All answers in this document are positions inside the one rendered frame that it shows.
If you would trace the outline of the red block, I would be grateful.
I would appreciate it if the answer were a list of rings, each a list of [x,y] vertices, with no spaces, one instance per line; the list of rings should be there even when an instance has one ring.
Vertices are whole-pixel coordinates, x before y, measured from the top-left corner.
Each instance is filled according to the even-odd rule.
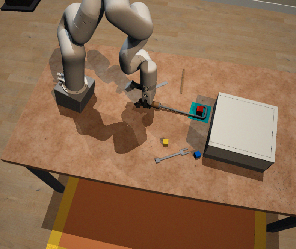
[[[199,114],[199,115],[202,115],[203,113],[203,106],[197,106],[197,109],[196,109],[196,114]]]

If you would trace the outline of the teal square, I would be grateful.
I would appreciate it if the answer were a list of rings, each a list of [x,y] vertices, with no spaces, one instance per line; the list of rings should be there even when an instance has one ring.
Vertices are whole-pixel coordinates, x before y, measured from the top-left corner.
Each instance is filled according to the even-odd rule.
[[[199,114],[196,114],[196,108],[197,108],[197,106],[201,106],[201,104],[192,102],[192,105],[191,105],[191,108],[190,108],[190,112],[189,113],[203,117],[204,114],[205,114],[205,108],[203,108],[202,115],[199,115]],[[197,121],[208,123],[209,116],[210,116],[210,111],[211,111],[211,106],[207,106],[207,105],[205,105],[205,106],[208,108],[205,119],[200,119],[200,118],[193,117],[193,116],[190,116],[190,115],[188,116],[188,118],[193,119],[193,120],[197,120]]]

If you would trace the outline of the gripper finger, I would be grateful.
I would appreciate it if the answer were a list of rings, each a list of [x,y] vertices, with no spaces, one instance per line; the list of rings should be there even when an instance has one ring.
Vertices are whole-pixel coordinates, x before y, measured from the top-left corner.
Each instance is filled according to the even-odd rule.
[[[144,107],[145,108],[151,108],[151,105],[149,105],[148,103],[147,103],[147,100],[145,99],[145,101],[144,101]]]

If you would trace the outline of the grey combination wrench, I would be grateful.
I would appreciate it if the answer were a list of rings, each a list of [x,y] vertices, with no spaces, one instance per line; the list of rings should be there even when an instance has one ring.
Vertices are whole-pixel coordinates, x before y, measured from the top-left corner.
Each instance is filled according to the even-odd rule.
[[[155,161],[156,161],[156,163],[159,163],[161,160],[164,160],[164,159],[167,159],[167,158],[170,158],[170,157],[173,157],[173,156],[179,155],[179,154],[181,154],[181,155],[188,154],[188,153],[190,153],[190,152],[183,153],[183,151],[184,151],[184,150],[187,150],[187,149],[188,149],[188,148],[182,149],[182,150],[180,150],[179,153],[176,153],[176,154],[173,154],[173,155],[170,155],[170,156],[167,156],[167,157],[161,158],[161,159],[157,158],[157,159],[155,159]]]

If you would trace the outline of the blue cube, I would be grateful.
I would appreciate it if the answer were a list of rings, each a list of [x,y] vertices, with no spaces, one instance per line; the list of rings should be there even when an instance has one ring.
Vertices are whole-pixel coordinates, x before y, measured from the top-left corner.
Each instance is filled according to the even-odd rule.
[[[195,156],[196,159],[201,157],[200,151],[194,152],[194,156]]]

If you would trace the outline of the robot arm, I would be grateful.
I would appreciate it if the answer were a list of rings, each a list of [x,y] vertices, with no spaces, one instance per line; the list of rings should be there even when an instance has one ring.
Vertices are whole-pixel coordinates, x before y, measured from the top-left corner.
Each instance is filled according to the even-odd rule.
[[[63,74],[57,76],[63,77],[58,78],[62,88],[71,95],[86,90],[84,43],[91,39],[104,12],[111,24],[128,35],[119,52],[121,70],[127,75],[140,70],[140,84],[132,80],[125,90],[153,90],[157,84],[157,65],[141,49],[153,33],[151,14],[144,3],[130,5],[129,0],[82,0],[64,10],[57,29],[63,65]]]

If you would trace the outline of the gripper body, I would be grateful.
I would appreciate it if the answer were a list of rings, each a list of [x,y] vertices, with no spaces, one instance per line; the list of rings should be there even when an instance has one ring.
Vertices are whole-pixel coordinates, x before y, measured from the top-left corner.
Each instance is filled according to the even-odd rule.
[[[141,87],[142,88],[142,87]],[[149,105],[152,104],[154,96],[156,93],[156,87],[153,90],[147,90],[146,92],[144,91],[144,89],[142,88],[142,102],[145,101],[145,99],[147,100],[147,103]]]

